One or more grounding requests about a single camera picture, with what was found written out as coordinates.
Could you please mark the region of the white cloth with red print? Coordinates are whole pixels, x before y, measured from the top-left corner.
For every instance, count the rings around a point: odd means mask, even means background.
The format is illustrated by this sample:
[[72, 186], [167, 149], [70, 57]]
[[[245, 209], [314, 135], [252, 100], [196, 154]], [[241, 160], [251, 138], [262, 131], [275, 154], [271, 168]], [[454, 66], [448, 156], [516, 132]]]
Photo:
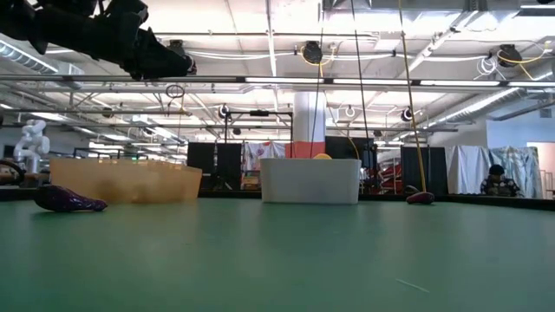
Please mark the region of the white cloth with red print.
[[283, 159], [285, 157], [285, 143], [266, 141], [262, 143], [244, 143], [243, 170], [259, 171], [261, 159]]

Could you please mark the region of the white sheet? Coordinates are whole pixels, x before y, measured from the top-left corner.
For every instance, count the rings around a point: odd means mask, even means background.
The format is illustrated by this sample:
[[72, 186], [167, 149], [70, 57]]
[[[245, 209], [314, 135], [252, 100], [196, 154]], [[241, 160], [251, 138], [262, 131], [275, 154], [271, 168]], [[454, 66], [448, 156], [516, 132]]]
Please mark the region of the white sheet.
[[491, 165], [483, 146], [446, 146], [447, 188], [450, 194], [480, 194]]

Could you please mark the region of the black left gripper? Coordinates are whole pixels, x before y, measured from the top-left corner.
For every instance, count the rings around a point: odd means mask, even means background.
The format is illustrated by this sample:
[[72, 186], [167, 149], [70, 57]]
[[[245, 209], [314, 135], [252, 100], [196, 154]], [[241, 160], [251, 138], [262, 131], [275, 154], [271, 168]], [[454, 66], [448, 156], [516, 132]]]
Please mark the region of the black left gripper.
[[98, 0], [101, 25], [98, 60], [125, 65], [134, 80], [188, 76], [191, 57], [183, 48], [164, 46], [151, 29], [140, 29], [148, 19], [142, 0]]

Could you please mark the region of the red metal rack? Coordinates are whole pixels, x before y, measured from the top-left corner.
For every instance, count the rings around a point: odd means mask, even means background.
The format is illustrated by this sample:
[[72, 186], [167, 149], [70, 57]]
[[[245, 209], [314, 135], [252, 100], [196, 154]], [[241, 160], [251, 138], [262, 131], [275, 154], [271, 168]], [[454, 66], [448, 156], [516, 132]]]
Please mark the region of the red metal rack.
[[380, 167], [378, 172], [381, 193], [399, 193], [402, 191], [402, 165], [389, 162]]

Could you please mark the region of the black table frame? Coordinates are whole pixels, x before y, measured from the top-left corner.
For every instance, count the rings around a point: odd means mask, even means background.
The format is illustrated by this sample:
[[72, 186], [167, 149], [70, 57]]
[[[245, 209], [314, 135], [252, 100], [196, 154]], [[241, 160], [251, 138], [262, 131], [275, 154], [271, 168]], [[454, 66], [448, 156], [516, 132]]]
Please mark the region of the black table frame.
[[[0, 202], [31, 200], [36, 188], [0, 188]], [[200, 198], [232, 198], [232, 199], [261, 199], [262, 192], [255, 191], [200, 191]], [[359, 201], [393, 201], [405, 202], [406, 196], [401, 194], [393, 195], [372, 195], [360, 194]], [[526, 209], [535, 211], [555, 212], [555, 200], [531, 199], [531, 198], [508, 198], [508, 197], [488, 197], [485, 195], [435, 195], [435, 203], [457, 203], [469, 205], [491, 205], [508, 207], [515, 209]]]

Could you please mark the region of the pink panel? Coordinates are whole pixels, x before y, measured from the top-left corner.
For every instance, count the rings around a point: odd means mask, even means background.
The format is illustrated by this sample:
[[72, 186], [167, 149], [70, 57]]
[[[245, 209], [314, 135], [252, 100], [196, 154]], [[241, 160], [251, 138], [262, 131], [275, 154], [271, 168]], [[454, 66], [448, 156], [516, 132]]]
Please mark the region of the pink panel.
[[555, 198], [555, 142], [528, 142], [538, 152], [539, 170], [544, 199]]

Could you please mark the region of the small white plastic basket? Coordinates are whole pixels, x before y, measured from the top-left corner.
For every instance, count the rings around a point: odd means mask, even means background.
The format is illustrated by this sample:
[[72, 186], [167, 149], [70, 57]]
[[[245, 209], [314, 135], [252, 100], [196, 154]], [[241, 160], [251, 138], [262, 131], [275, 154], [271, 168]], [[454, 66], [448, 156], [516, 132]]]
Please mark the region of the small white plastic basket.
[[355, 205], [358, 159], [261, 159], [262, 200], [273, 204]]

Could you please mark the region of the person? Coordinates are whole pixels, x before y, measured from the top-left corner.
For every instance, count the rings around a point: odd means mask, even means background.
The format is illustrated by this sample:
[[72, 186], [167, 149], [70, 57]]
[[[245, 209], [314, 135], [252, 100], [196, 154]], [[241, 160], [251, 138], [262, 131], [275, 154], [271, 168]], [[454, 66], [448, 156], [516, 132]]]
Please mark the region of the person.
[[504, 167], [495, 164], [489, 168], [487, 177], [481, 182], [480, 193], [493, 197], [517, 198], [520, 196], [520, 189], [513, 179], [505, 176]]

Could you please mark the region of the blue patterned cloth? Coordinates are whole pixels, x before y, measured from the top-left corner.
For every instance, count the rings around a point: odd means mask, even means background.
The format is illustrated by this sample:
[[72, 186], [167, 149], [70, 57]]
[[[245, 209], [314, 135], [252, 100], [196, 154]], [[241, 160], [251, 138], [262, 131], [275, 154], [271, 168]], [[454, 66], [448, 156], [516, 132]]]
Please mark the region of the blue patterned cloth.
[[505, 146], [489, 150], [492, 164], [501, 165], [505, 175], [519, 187], [524, 198], [543, 198], [539, 156], [536, 147]]

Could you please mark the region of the tan translucent plastic basket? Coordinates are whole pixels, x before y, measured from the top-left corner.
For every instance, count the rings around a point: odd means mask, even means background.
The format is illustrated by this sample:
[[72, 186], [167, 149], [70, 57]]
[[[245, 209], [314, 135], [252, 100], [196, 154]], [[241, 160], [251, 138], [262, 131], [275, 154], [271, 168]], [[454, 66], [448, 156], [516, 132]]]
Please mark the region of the tan translucent plastic basket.
[[51, 183], [109, 204], [174, 204], [198, 197], [199, 168], [157, 160], [52, 159]]

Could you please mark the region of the black partition panel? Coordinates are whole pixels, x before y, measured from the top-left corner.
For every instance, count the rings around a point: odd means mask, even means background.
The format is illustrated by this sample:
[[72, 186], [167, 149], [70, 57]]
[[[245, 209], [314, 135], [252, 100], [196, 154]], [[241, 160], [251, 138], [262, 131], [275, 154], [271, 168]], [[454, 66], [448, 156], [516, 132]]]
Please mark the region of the black partition panel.
[[377, 145], [373, 139], [327, 136], [325, 152], [332, 159], [359, 159], [360, 193], [370, 194], [377, 182]]
[[[421, 148], [427, 190], [436, 196], [448, 194], [447, 165], [444, 147]], [[405, 192], [421, 188], [420, 164], [416, 147], [401, 148], [402, 184]]]
[[241, 185], [242, 145], [190, 142], [187, 165], [202, 170], [201, 190], [238, 191]]

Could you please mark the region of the white column with orange band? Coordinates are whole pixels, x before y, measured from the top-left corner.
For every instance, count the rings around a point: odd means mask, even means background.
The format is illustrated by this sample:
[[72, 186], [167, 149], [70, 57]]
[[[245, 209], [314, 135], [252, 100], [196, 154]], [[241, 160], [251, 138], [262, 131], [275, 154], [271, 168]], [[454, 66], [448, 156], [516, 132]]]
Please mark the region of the white column with orange band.
[[326, 100], [323, 92], [297, 92], [293, 101], [292, 156], [312, 159], [325, 152]]

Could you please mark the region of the small purple eggplant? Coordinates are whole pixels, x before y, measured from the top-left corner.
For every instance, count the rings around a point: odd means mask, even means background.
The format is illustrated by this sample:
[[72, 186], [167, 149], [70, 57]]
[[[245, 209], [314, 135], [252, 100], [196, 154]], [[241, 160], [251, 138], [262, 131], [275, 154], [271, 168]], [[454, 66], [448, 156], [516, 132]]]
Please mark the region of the small purple eggplant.
[[422, 204], [431, 205], [434, 202], [435, 196], [431, 192], [417, 192], [411, 194], [406, 198], [406, 202], [410, 205]]
[[103, 211], [108, 204], [100, 199], [87, 198], [58, 185], [39, 187], [33, 196], [35, 203], [48, 211]]

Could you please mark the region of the long ceiling light rail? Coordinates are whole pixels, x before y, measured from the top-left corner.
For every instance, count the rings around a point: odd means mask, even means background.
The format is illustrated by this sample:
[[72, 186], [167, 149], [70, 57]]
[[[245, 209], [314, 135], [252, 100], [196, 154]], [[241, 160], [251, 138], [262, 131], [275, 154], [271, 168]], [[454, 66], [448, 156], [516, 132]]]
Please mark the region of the long ceiling light rail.
[[[123, 75], [0, 75], [0, 81], [61, 81], [61, 82], [139, 82]], [[140, 82], [185, 82], [228, 84], [296, 84], [296, 85], [359, 85], [396, 87], [407, 86], [402, 79], [384, 78], [306, 78], [266, 76], [185, 76], [146, 79]], [[477, 80], [410, 80], [415, 87], [454, 88], [555, 88], [555, 81], [477, 81]]]

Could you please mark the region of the green table mat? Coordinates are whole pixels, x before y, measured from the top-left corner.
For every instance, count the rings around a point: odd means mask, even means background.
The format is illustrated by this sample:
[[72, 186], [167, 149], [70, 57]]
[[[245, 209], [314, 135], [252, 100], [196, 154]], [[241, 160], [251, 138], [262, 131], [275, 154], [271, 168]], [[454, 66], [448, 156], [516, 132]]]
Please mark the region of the green table mat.
[[0, 312], [555, 312], [555, 213], [1, 203]]

